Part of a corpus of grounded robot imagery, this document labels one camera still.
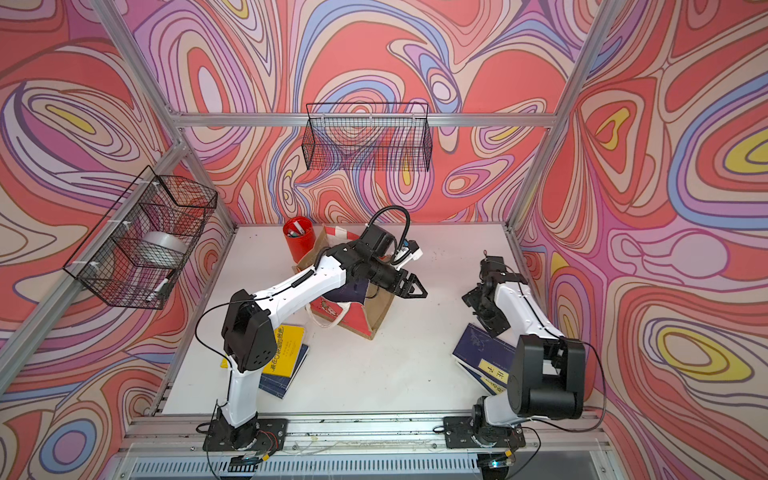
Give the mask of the dark blue book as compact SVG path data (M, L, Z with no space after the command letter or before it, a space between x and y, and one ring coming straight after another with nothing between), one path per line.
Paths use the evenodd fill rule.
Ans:
M368 285L369 283L365 280L347 283L325 293L323 297L334 303L356 302L363 304L367 298Z

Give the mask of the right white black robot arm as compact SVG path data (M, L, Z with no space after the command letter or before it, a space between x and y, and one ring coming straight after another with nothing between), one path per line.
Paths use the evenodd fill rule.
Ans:
M478 401L482 426L578 419L584 407L585 344L566 337L535 305L526 279L501 256L480 261L479 282L462 300L492 340L514 349L505 390Z

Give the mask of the purple book yellow label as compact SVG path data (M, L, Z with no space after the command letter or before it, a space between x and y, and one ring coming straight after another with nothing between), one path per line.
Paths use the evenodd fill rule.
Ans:
M514 356L515 348L513 346L497 338L492 338L484 329L474 324L468 324L465 327L452 351L452 357L464 370L465 367L478 368L480 362L485 360L500 367L508 374Z

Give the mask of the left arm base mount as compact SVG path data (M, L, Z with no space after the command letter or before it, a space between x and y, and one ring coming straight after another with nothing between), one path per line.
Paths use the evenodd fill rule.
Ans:
M206 452L256 452L274 454L283 449L288 420L284 418L255 418L240 427L231 426L222 408L216 407L209 421L198 424L196 432L205 436Z

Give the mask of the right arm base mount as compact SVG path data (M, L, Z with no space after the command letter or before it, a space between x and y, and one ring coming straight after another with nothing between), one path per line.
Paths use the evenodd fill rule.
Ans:
M445 416L442 427L434 432L444 435L448 449L505 448L516 451L526 446L521 427L491 425L480 404L474 405L469 414Z

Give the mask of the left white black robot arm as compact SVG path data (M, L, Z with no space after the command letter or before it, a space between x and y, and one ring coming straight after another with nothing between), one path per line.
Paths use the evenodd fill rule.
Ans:
M427 296L418 276L405 269L422 255L418 243L406 239L410 221L406 208L383 207L358 239L322 250L308 268L273 287L233 295L221 332L231 368L220 408L228 426L237 429L256 418L261 374L277 353L274 331L312 301L359 280L403 299Z

